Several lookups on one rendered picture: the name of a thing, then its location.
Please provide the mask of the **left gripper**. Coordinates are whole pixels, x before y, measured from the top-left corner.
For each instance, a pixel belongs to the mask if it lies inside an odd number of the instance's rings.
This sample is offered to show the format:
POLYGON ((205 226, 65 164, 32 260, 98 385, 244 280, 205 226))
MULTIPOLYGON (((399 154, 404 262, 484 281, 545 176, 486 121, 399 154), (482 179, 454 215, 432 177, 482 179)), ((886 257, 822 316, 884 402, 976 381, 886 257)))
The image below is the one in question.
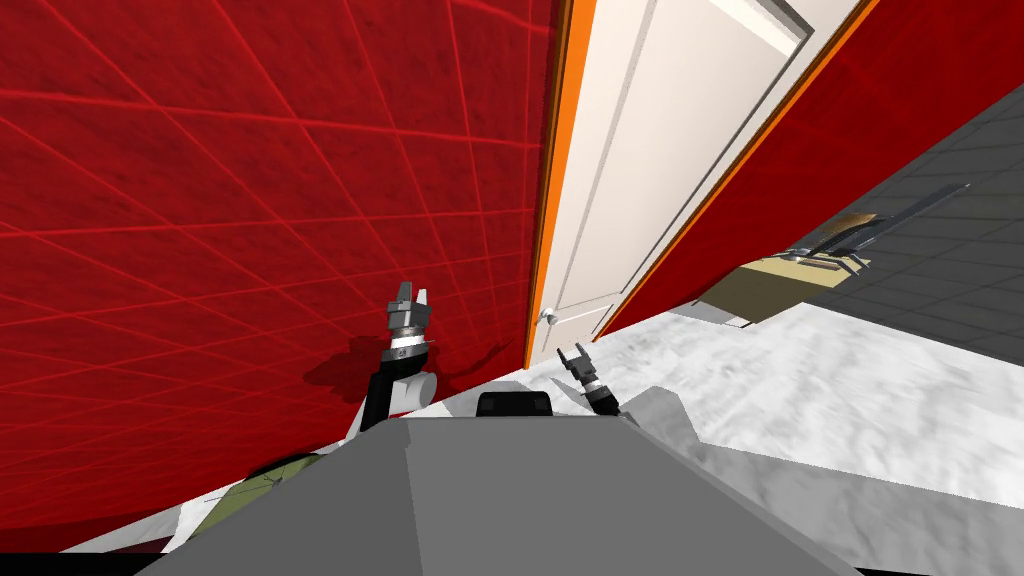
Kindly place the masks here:
POLYGON ((409 281, 401 282, 396 301, 387 305, 389 331, 409 328, 426 328, 432 308, 428 305, 426 289, 419 289, 413 301, 413 286, 409 281))

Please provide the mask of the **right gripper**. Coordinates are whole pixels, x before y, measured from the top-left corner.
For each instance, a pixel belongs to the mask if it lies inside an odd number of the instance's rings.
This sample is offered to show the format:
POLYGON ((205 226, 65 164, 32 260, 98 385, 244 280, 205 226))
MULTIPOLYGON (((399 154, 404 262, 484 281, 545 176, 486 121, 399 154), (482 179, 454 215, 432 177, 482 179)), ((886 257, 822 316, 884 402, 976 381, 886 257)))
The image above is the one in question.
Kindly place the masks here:
POLYGON ((592 393, 601 388, 602 383, 597 376, 597 371, 591 357, 581 343, 575 343, 575 349, 579 353, 578 359, 570 353, 564 353, 560 348, 556 349, 563 367, 567 371, 570 371, 585 393, 592 393))

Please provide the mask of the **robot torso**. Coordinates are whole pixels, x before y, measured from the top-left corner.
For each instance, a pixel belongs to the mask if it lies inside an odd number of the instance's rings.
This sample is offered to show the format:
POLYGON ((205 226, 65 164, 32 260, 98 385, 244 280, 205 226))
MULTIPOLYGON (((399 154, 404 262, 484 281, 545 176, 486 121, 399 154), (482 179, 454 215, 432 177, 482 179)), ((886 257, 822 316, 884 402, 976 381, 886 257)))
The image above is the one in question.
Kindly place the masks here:
POLYGON ((634 423, 382 422, 138 576, 860 576, 634 423))

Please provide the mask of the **tan cabinet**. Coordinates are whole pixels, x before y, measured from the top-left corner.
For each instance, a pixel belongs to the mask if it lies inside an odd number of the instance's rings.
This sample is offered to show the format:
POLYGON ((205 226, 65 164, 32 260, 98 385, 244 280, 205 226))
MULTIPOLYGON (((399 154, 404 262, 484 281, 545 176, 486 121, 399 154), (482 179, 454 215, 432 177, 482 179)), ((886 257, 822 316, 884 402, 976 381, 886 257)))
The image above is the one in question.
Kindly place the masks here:
POLYGON ((893 216, 847 213, 826 228, 813 247, 792 248, 734 269, 677 311, 705 322, 746 328, 861 276, 870 262, 859 256, 884 235, 970 189, 946 184, 893 216))

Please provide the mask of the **white panelled door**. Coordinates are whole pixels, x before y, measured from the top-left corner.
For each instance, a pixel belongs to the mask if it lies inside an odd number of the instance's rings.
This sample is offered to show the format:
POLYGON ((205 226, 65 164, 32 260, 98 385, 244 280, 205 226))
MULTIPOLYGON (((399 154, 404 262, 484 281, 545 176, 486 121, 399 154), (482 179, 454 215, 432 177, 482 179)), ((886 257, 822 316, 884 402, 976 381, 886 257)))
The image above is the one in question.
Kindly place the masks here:
POLYGON ((573 0, 538 227, 532 367, 588 342, 862 0, 573 0), (552 307, 558 323, 538 322, 552 307))

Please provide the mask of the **olive green flat block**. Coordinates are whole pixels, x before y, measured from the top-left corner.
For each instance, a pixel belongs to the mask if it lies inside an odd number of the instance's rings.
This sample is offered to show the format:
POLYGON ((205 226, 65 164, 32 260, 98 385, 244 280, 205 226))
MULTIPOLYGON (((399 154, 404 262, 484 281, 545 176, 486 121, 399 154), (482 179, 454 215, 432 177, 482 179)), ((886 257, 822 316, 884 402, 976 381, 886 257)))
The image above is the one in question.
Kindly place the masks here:
POLYGON ((323 458, 323 455, 317 453, 293 454, 251 472, 242 482, 230 487, 223 496, 213 500, 214 506, 212 510, 191 533, 189 540, 280 486, 284 481, 296 476, 321 458, 323 458))

